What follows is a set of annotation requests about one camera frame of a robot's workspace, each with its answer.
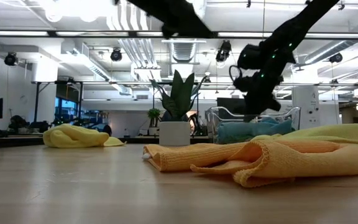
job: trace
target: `yellow towel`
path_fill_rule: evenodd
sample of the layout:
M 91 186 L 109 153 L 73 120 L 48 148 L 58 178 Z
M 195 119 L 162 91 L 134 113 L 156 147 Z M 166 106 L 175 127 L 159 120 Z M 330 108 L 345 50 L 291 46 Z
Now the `yellow towel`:
M 109 137 L 107 133 L 86 129 L 69 124 L 62 124 L 44 132 L 44 144 L 57 148 L 123 146 L 118 138 Z
M 358 175 L 358 144 L 355 144 L 358 124 L 320 127 L 289 135 L 259 136 L 251 142 L 229 145 L 196 144 L 181 148 L 147 145 L 144 153 L 150 153 L 149 162 L 162 172 L 232 174 L 234 181 L 243 187 L 295 177 Z
M 337 124 L 294 131 L 286 135 L 257 136 L 253 140 L 318 140 L 358 144 L 358 124 Z

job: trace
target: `table surface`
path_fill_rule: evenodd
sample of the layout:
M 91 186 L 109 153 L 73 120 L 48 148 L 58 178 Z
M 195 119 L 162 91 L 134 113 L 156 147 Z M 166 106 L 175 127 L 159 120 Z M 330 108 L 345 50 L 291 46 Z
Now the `table surface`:
M 0 223 L 358 223 L 358 176 L 244 189 L 160 173 L 142 145 L 0 149 Z

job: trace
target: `clear plastic bin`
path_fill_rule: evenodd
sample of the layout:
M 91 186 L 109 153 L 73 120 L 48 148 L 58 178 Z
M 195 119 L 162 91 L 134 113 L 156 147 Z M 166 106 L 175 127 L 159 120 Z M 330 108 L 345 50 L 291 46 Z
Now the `clear plastic bin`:
M 286 134 L 299 130 L 300 108 L 288 112 L 265 115 L 232 114 L 228 109 L 217 106 L 205 112 L 208 137 L 216 144 L 249 141 L 253 137 L 267 134 Z

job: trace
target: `snake plant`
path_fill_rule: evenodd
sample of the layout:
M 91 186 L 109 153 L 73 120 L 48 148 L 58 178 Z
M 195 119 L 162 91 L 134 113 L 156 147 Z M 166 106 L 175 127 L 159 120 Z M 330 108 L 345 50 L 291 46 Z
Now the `snake plant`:
M 181 118 L 193 107 L 194 101 L 199 94 L 201 84 L 205 81 L 205 76 L 196 87 L 194 85 L 195 75 L 192 73 L 183 82 L 178 71 L 173 74 L 171 95 L 168 96 L 164 88 L 162 88 L 155 80 L 151 80 L 154 88 L 156 88 L 162 96 L 162 106 L 168 111 L 172 117 L 172 121 L 181 121 Z

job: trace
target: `potted plant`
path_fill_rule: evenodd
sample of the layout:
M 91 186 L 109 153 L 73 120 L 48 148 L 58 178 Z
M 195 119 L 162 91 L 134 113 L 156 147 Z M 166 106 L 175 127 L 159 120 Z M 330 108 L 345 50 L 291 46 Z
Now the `potted plant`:
M 162 121 L 160 123 L 160 145 L 187 146 L 190 144 L 190 123 L 183 121 L 182 117 L 193 107 L 201 84 L 206 77 L 196 87 L 193 87 L 194 73 L 189 75 L 186 81 L 183 82 L 179 72 L 175 70 L 170 96 L 167 95 L 165 90 L 155 80 L 151 80 L 153 87 L 161 93 L 162 106 L 171 117 L 170 121 Z
M 149 111 L 147 112 L 147 116 L 150 119 L 149 135 L 157 135 L 158 121 L 160 121 L 160 113 L 161 111 L 157 108 L 149 109 Z

